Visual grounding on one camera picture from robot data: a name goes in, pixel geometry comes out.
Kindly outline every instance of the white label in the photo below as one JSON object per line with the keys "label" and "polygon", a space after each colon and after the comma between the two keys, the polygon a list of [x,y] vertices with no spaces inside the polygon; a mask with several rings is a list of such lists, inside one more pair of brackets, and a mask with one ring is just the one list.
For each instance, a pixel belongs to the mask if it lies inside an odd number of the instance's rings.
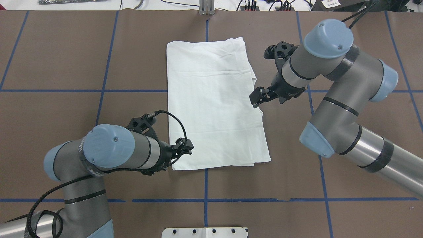
{"label": "white label", "polygon": [[336,6],[341,6],[338,0],[323,0],[321,3],[323,3],[323,6],[325,8],[333,8]]}

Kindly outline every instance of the gray robotic arm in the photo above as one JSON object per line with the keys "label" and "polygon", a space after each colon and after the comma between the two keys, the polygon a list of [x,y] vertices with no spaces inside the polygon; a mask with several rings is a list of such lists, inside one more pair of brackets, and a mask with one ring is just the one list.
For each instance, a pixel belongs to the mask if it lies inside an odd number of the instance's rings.
{"label": "gray robotic arm", "polygon": [[302,45],[281,42],[270,46],[264,57],[275,59],[278,72],[270,87],[258,87],[250,95],[254,107],[298,97],[324,75],[333,84],[302,132],[301,143],[326,158],[345,155],[423,198],[423,160],[356,122],[368,101],[379,102],[394,90],[398,74],[353,45],[352,32],[343,22],[324,20]]}
{"label": "gray robotic arm", "polygon": [[[72,184],[63,187],[65,207],[56,212],[58,216],[52,216],[53,212],[30,212],[32,230],[42,238],[112,238],[113,224],[102,176],[121,170],[153,175],[183,154],[191,154],[194,148],[183,127],[185,138],[175,145],[160,141],[152,128],[159,113],[174,117],[157,111],[133,118],[126,127],[101,124],[84,138],[51,149],[45,156],[44,170],[62,185]],[[56,219],[59,216],[63,230]],[[0,237],[36,237],[28,231],[27,222],[24,217],[0,224]]]}

